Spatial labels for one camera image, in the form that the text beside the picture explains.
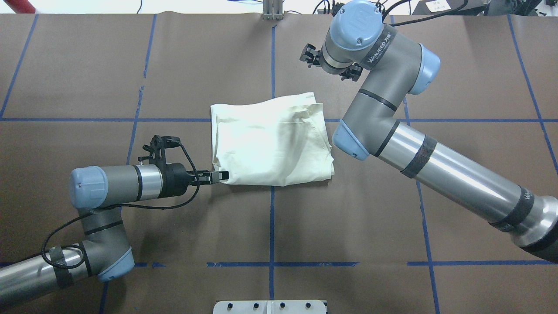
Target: folded fabric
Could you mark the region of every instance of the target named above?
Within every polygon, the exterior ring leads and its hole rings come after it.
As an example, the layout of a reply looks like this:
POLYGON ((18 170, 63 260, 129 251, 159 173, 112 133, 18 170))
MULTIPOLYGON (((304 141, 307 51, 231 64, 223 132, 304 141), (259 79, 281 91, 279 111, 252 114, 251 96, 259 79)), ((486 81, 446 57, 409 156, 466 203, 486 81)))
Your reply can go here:
POLYGON ((331 179, 323 104, 314 93, 211 106, 213 167, 226 184, 286 186, 331 179))

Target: black rubber band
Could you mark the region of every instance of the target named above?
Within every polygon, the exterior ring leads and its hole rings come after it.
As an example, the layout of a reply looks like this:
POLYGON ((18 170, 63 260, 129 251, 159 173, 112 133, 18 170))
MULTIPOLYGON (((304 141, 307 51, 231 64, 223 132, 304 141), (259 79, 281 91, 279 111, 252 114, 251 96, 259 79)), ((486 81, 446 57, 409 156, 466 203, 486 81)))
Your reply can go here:
POLYGON ((397 30, 395 29, 395 27, 385 24, 382 33, 380 34, 366 57, 364 57, 362 62, 359 63, 360 66, 367 70, 371 70, 373 67, 375 67, 386 53, 386 50, 395 38, 396 34, 397 30))
POLYGON ((558 223, 552 227, 552 229, 539 241, 522 248, 525 252, 536 253, 542 251, 547 247, 551 246, 558 240, 558 223))
MULTIPOLYGON (((59 246, 55 246, 54 248, 49 250, 50 260, 56 264, 67 266, 66 258, 64 257, 64 253, 62 252, 62 248, 59 246)), ((67 288, 74 284, 74 280, 71 277, 69 269, 63 269, 58 267, 54 268, 54 275, 56 276, 56 283, 60 289, 67 288)))
POLYGON ((364 94, 368 97, 376 99, 377 101, 381 102, 384 106, 388 107, 389 109, 393 110, 394 112, 397 110, 397 107, 394 104, 392 104, 389 100, 384 99, 384 98, 372 93, 371 91, 367 91, 366 89, 361 88, 361 89, 358 90, 358 92, 361 93, 361 94, 364 94))
POLYGON ((117 222, 113 222, 113 223, 109 223, 108 225, 104 225, 102 227, 98 227, 98 228, 95 228, 95 229, 88 230, 84 233, 85 233, 85 235, 90 235, 90 234, 94 234, 95 232, 103 231, 103 230, 106 230, 106 229, 109 229, 109 228, 112 228, 114 226, 118 226, 118 225, 121 225, 121 224, 122 224, 122 220, 119 220, 117 222))
POLYGON ((389 140, 391 139, 391 137, 395 133, 395 130, 397 129, 398 126, 399 126, 399 120, 395 121, 395 123, 391 127, 391 130, 387 134, 386 139, 384 139, 384 142, 382 143, 382 145, 380 146, 378 151, 374 154, 375 157, 380 156, 380 154, 382 153, 383 149, 386 147, 387 143, 389 142, 389 140))
POLYGON ((93 275, 93 272, 91 271, 91 264, 89 264, 89 258, 87 257, 87 251, 85 250, 85 245, 83 245, 83 242, 81 241, 78 244, 83 248, 83 259, 85 260, 85 267, 87 268, 87 276, 91 277, 93 275))
POLYGON ((143 180, 141 179, 141 172, 138 166, 134 165, 134 169, 138 175, 138 196, 136 197, 136 202, 141 199, 141 194, 143 193, 143 180))
POLYGON ((516 206, 504 219, 497 222, 489 222, 491 226, 503 232, 510 232, 529 215, 535 203, 535 196, 528 189, 521 186, 520 188, 521 195, 516 206))
POLYGON ((424 141, 422 141, 422 145, 420 145, 417 153, 401 173, 411 179, 416 177, 430 160, 430 156, 432 156, 432 153, 436 149, 436 144, 438 144, 438 141, 425 135, 424 141))

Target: white bracket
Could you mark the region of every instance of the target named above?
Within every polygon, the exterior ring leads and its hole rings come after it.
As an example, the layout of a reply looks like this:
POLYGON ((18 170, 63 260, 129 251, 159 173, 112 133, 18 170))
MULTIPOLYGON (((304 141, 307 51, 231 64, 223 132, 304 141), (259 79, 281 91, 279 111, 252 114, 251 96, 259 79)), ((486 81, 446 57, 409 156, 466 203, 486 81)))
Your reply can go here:
POLYGON ((263 0, 264 20, 283 20, 283 0, 263 0))
POLYGON ((320 300, 219 301, 213 314, 328 314, 320 300))

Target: white floor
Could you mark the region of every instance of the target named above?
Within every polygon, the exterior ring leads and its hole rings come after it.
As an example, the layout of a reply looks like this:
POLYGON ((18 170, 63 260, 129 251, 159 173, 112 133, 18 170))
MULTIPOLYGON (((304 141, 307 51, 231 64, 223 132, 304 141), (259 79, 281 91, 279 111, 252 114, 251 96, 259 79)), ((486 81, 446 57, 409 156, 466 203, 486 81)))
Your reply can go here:
MULTIPOLYGON (((419 0, 411 0, 411 9, 414 10, 419 0)), ((140 7, 140 0, 31 0, 41 13, 136 13, 140 7)), ((295 10, 303 14, 311 14, 319 0, 285 0, 285 11, 295 10)), ((387 0, 385 6, 389 7, 397 0, 387 0)), ((544 0, 538 6, 538 11, 547 16, 558 16, 558 7, 549 7, 544 0)), ((262 12, 262 3, 253 0, 228 1, 228 0, 143 0, 140 13, 160 13, 175 11, 180 13, 247 13, 262 12)), ((0 2, 0 13, 13 13, 5 4, 0 2)), ((409 15, 409 5, 402 4, 395 8, 394 15, 409 15)))

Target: table surface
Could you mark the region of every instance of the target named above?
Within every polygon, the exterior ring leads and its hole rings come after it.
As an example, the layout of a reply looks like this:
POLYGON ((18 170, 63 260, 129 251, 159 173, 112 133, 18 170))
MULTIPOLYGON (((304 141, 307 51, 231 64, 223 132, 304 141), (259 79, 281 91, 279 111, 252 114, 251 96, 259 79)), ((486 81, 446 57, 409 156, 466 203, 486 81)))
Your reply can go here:
MULTIPOLYGON (((409 17, 395 17, 400 22, 409 17)), ((315 92, 328 134, 360 87, 299 61, 330 16, 0 16, 0 262, 76 216, 68 176, 124 165, 154 134, 211 167, 210 106, 315 92)), ((558 19, 399 27, 442 67, 396 117, 538 195, 558 195, 558 19)), ((323 299, 330 313, 555 313, 558 267, 374 158, 333 148, 331 180, 202 187, 185 208, 124 208, 136 267, 10 313, 211 313, 217 300, 323 299)), ((181 152, 168 160, 184 162, 181 152)), ((148 201, 165 206, 184 198, 148 201)), ((83 238, 79 224, 51 244, 83 238)))

